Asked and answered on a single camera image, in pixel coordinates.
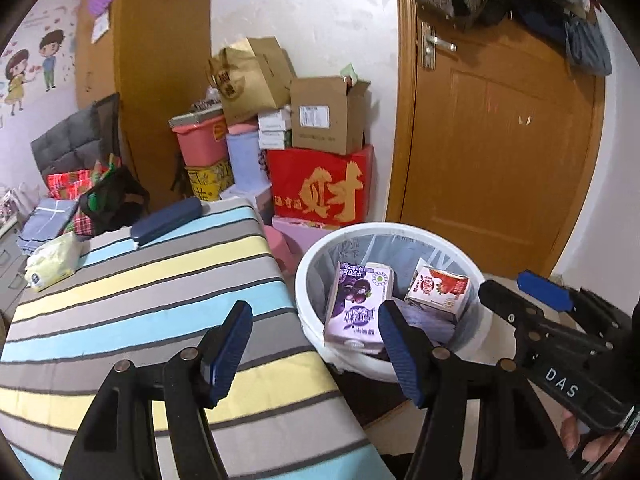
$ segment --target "pink stool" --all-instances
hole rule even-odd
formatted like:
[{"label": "pink stool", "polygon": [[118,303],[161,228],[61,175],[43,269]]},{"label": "pink stool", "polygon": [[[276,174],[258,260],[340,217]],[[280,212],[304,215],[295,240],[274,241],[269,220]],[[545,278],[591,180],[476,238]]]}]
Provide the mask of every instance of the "pink stool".
[{"label": "pink stool", "polygon": [[276,231],[273,227],[265,225],[264,234],[267,237],[267,243],[269,244],[271,253],[273,253],[273,256],[276,258],[280,270],[286,270],[291,274],[295,274],[298,265],[282,233]]}]

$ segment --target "white bucket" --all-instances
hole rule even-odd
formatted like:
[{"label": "white bucket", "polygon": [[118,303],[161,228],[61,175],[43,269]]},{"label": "white bucket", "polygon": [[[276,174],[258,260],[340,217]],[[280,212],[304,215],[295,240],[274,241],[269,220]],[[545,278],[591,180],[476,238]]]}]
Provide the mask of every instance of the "white bucket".
[{"label": "white bucket", "polygon": [[318,240],[302,258],[296,273],[296,303],[302,329],[325,362],[334,364],[338,370],[356,372],[369,379],[398,382],[390,362],[324,346],[322,330],[327,295],[335,277],[335,266],[341,261],[356,265],[378,262],[391,266],[403,297],[420,257],[432,267],[469,277],[472,285],[470,304],[448,347],[460,358],[474,360],[489,332],[493,316],[478,299],[478,288],[484,282],[480,269],[459,248],[438,235],[404,224],[370,222],[338,229]]}]

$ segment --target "grape juice carton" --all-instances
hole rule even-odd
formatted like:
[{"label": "grape juice carton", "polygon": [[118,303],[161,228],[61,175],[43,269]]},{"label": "grape juice carton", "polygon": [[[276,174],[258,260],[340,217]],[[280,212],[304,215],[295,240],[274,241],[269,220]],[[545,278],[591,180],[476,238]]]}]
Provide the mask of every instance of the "grape juice carton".
[{"label": "grape juice carton", "polygon": [[384,343],[378,329],[378,309],[391,298],[393,270],[383,264],[339,262],[335,274],[324,322],[324,343],[365,354],[379,353]]}]

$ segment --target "yellow box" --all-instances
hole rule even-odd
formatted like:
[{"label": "yellow box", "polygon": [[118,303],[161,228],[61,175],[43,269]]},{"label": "yellow box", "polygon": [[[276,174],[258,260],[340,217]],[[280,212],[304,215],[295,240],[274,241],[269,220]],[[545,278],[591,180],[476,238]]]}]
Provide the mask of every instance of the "yellow box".
[{"label": "yellow box", "polygon": [[228,158],[223,158],[207,168],[185,166],[184,169],[189,175],[193,194],[200,200],[219,200],[220,193],[234,184],[234,174]]}]

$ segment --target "human hand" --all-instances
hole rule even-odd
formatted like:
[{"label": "human hand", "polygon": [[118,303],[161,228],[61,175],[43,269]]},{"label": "human hand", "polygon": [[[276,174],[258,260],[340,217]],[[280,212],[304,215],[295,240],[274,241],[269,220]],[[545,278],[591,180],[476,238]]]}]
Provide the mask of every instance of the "human hand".
[{"label": "human hand", "polygon": [[[618,433],[618,431],[612,431],[588,443],[584,447],[582,458],[586,462],[596,462],[596,460],[599,459],[607,449],[609,449],[609,446],[618,436]],[[560,439],[562,440],[562,445],[568,452],[572,452],[578,447],[578,444],[580,444],[580,431],[578,430],[578,421],[573,413],[568,412],[567,410],[564,410],[564,412],[562,413]],[[623,435],[623,437],[620,439],[620,442],[613,449],[613,451],[609,453],[604,462],[615,462],[620,457],[622,450],[625,449],[626,443],[628,441],[629,436]]]}]

